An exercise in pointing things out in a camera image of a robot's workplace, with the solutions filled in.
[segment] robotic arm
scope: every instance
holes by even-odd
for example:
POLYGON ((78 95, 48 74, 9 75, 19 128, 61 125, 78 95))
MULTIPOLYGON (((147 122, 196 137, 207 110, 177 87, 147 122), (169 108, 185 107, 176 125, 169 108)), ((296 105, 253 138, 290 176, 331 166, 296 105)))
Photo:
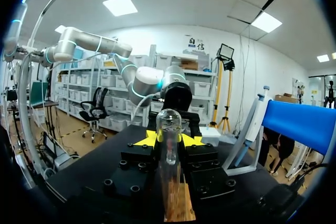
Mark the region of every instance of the robotic arm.
MULTIPOLYGON (((172 97, 179 97, 179 99, 175 102, 172 101, 172 103, 175 106, 187 103, 186 109, 185 106, 182 108, 177 106, 176 108, 181 110, 188 109, 192 95, 189 86, 186 84, 184 72, 180 67, 170 66, 165 71, 150 67, 137 68, 134 63, 128 60, 132 47, 116 40, 68 27, 62 33, 57 46, 49 47, 44 51, 44 58, 49 64, 56 61, 70 61, 76 46, 100 53, 112 54, 118 71, 128 88, 130 100, 135 105, 138 105, 149 94, 155 94, 159 91, 161 92, 161 97, 164 98, 168 91, 174 88, 175 95, 172 97)), ((151 100, 151 97, 148 97, 141 106, 148 106, 151 100)))

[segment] black table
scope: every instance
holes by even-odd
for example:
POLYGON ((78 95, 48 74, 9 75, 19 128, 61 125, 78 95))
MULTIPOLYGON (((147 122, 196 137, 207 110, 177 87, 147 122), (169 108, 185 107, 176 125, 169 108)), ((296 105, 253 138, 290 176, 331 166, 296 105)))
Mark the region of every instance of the black table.
MULTIPOLYGON (((79 195, 82 187, 89 187, 95 191, 102 192, 102 182, 110 178, 114 170, 118 167, 120 151, 127 147, 127 143, 136 143, 145 138, 145 128, 131 125, 103 144, 91 151, 87 155, 78 159, 75 163, 61 170, 56 175, 50 177, 47 183, 52 186, 65 199, 73 195, 79 195)), ((218 146, 219 161, 224 162, 232 145, 220 143, 218 146)), ((247 165, 252 161, 252 157, 245 155, 241 164, 247 165)), ((236 191, 227 202, 220 202, 220 206, 204 206, 205 211, 217 212, 226 207, 239 207, 247 201, 257 200, 261 195, 268 193, 278 183, 269 175, 264 167, 258 164, 256 171, 233 176, 237 181, 236 191)), ((163 206, 159 173, 156 172, 154 184, 150 192, 150 208, 153 219, 162 220, 163 206)))

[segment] white storage bin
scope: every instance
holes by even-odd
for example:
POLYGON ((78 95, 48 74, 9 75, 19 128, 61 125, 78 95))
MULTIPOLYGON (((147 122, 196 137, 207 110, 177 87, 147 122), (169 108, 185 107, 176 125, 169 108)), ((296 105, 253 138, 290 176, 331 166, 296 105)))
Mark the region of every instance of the white storage bin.
POLYGON ((81 91, 80 92, 80 96, 81 96, 82 102, 84 102, 84 101, 90 101, 89 92, 87 92, 87 91, 81 91))
POLYGON ((79 112, 81 112, 82 110, 83 110, 83 109, 81 108, 81 106, 79 106, 79 105, 76 105, 76 106, 75 106, 75 114, 76 114, 76 115, 80 116, 80 115, 79 115, 79 112))
POLYGON ((80 101, 80 97, 81 97, 81 95, 80 95, 80 91, 79 91, 79 90, 75 90, 75 99, 76 99, 77 101, 80 101))
POLYGON ((38 127, 41 126, 41 124, 45 123, 46 118, 44 116, 44 111, 42 110, 34 110, 33 112, 34 122, 38 127))
POLYGON ((82 84, 82 76, 77 76, 77 84, 82 84))
POLYGON ((126 107, 126 111, 129 113, 133 112, 133 103, 130 100, 126 100, 125 101, 125 107, 126 107))
POLYGON ((210 92, 210 83, 194 81, 194 95, 208 97, 210 92))
POLYGON ((113 97, 113 108, 117 110, 124 110, 125 109, 125 99, 119 97, 113 97))
POLYGON ((126 84, 121 76, 116 76, 116 85, 117 88, 125 89, 126 84))
POLYGON ((160 112, 162 110, 163 103, 161 102, 152 102, 151 103, 151 111, 160 112))
POLYGON ((166 55, 157 55, 156 57, 156 68, 165 70, 172 64, 172 57, 166 55))
POLYGON ((115 87, 115 76, 102 74, 100 76, 100 85, 103 87, 115 87))
MULTIPOLYGON (((127 118, 126 123, 127 123, 127 126, 130 126, 131 125, 131 118, 127 118)), ((137 126, 141 126, 142 125, 142 119, 140 117, 136 116, 132 124, 137 125, 137 126)))
POLYGON ((105 96, 104 97, 104 107, 110 107, 113 105, 113 97, 105 96))
POLYGON ((69 109, 70 109, 70 113, 76 114, 76 108, 75 108, 75 106, 73 104, 69 105, 69 109))
POLYGON ((82 84, 89 85, 90 84, 90 75, 89 74, 82 74, 82 84))
POLYGON ((100 119, 99 123, 103 126, 109 127, 111 125, 111 120, 110 119, 111 119, 111 117, 107 116, 104 119, 100 119))
POLYGON ((64 83, 68 83, 69 82, 69 76, 67 74, 62 74, 61 75, 61 81, 64 83))
POLYGON ((111 129, 114 131, 122 131, 127 127, 126 117, 125 116, 112 116, 111 117, 111 129))
MULTIPOLYGON (((133 113, 136 109, 136 106, 130 101, 130 100, 126 100, 125 101, 125 108, 126 111, 129 113, 133 113)), ((140 115, 142 113, 143 109, 138 109, 137 115, 140 115)))
POLYGON ((198 114, 200 116, 199 118, 201 119, 203 117, 204 108, 190 106, 188 111, 191 112, 191 113, 198 114))
POLYGON ((74 89, 69 89, 69 97, 71 98, 71 99, 76 99, 76 97, 75 97, 75 90, 74 89))
POLYGON ((71 74, 70 75, 70 83, 76 84, 77 83, 77 75, 71 74))

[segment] metal stand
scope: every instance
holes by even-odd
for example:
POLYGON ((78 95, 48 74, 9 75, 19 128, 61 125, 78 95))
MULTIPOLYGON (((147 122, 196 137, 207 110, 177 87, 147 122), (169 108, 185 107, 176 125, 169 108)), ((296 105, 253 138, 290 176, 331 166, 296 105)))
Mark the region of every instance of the metal stand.
POLYGON ((96 133, 103 135, 105 137, 105 139, 107 139, 107 135, 105 134, 104 130, 102 130, 102 131, 99 130, 98 121, 93 121, 90 129, 88 131, 84 131, 82 137, 85 137, 85 134, 87 134, 87 133, 92 133, 92 136, 91 136, 91 142, 92 143, 94 143, 96 133))
POLYGON ((259 94, 259 98, 254 100, 239 138, 233 146, 228 158, 222 165, 222 168, 228 176, 253 172, 257 168, 264 132, 264 127, 261 124, 266 113, 268 101, 271 100, 271 98, 267 96, 267 90, 269 90, 269 87, 265 86, 264 95, 259 94), (256 141, 256 149, 252 163, 248 166, 238 167, 251 143, 254 141, 256 141))
POLYGON ((219 122, 217 128, 219 128, 221 126, 221 124, 224 122, 223 124, 223 129, 222 129, 222 134, 225 132, 226 126, 229 132, 231 132, 231 127, 230 127, 230 122, 229 122, 229 107, 230 107, 230 100, 231 100, 231 89, 232 89, 232 70, 230 70, 229 72, 229 88, 227 91, 227 101, 226 101, 226 106, 225 106, 225 116, 221 119, 221 121, 219 122))

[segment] cable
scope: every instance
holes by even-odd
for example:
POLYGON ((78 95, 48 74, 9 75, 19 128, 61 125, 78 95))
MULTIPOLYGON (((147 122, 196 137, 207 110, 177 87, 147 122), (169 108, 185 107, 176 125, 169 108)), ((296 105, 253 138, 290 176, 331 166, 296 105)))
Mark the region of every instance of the cable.
POLYGON ((241 100, 240 100, 238 118, 237 118, 237 122, 236 122, 234 130, 237 130, 237 127, 238 127, 238 129, 240 131, 240 123, 244 119, 243 102, 244 102, 244 94, 245 94, 245 91, 244 91, 244 89, 245 89, 245 71, 246 71, 246 67, 247 67, 249 50, 250 50, 250 26, 248 26, 248 45, 247 45, 246 62, 245 62, 244 48, 243 48, 243 42, 242 42, 242 36, 241 35, 239 35, 239 42, 240 42, 240 53, 243 55, 243 89, 242 89, 242 93, 241 93, 242 95, 241 95, 241 100))
POLYGON ((52 168, 46 168, 43 172, 43 179, 46 180, 46 174, 47 174, 47 171, 51 170, 54 174, 56 174, 55 170, 52 169, 52 168))
POLYGON ((138 106, 136 106, 136 108, 135 108, 134 114, 131 114, 131 124, 133 123, 133 121, 134 121, 134 119, 135 119, 135 115, 136 115, 136 113, 138 112, 138 110, 139 110, 141 104, 142 104, 146 99, 148 99, 149 97, 153 97, 153 96, 155 96, 155 94, 149 94, 149 95, 145 96, 145 97, 139 102, 138 106))

